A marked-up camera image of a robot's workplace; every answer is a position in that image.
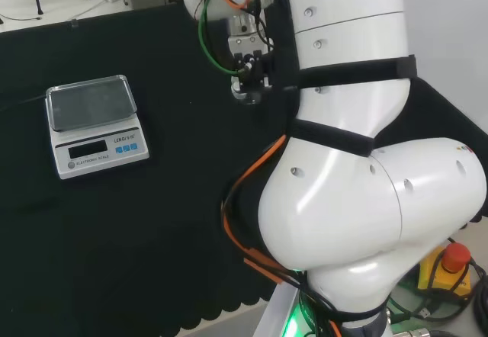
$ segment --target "green light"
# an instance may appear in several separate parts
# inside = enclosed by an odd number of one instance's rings
[[[284,330],[283,337],[295,337],[298,331],[298,325],[295,318],[288,321],[287,328]]]

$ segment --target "white floor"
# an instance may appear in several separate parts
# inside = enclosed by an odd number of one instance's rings
[[[35,0],[0,0],[0,14],[6,17],[42,18],[39,21],[10,21],[0,15],[4,21],[4,24],[0,24],[0,32],[68,21],[84,12],[77,18],[130,10],[122,0],[115,3],[103,2],[103,0],[40,0],[40,5],[44,12],[41,16],[37,15]]]

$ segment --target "black strap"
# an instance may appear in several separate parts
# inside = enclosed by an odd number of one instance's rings
[[[374,308],[368,312],[363,313],[334,312],[331,310],[327,310],[326,312],[324,312],[324,315],[327,319],[333,320],[337,323],[355,322],[357,320],[371,318],[372,316],[376,316],[377,314],[384,312],[387,308],[387,303],[388,299],[386,299],[378,308]]]
[[[358,61],[303,69],[300,71],[298,88],[381,82],[383,80],[413,79],[416,77],[416,58],[414,55],[410,55],[395,59]]]
[[[295,119],[288,133],[291,137],[350,152],[357,156],[368,157],[374,149],[373,138],[316,122]]]

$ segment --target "stainless steel tray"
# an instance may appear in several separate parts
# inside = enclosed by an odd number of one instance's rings
[[[112,124],[137,111],[123,75],[52,87],[46,95],[47,116],[55,131]]]

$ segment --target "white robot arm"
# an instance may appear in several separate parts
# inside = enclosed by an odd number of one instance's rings
[[[185,4],[194,14],[200,1]],[[409,55],[403,0],[290,3],[302,72],[360,69]],[[239,13],[224,0],[209,4],[209,19]],[[367,141],[400,114],[409,87],[408,79],[365,79],[305,88],[296,118],[315,133],[338,135],[339,142]],[[483,168],[463,143],[417,140],[364,155],[292,135],[262,193],[258,218],[279,264],[307,271],[311,288],[337,310],[366,313],[381,306],[421,258],[469,222],[485,198]],[[352,331],[376,318],[342,328]],[[377,335],[392,336],[389,326],[378,328]]]

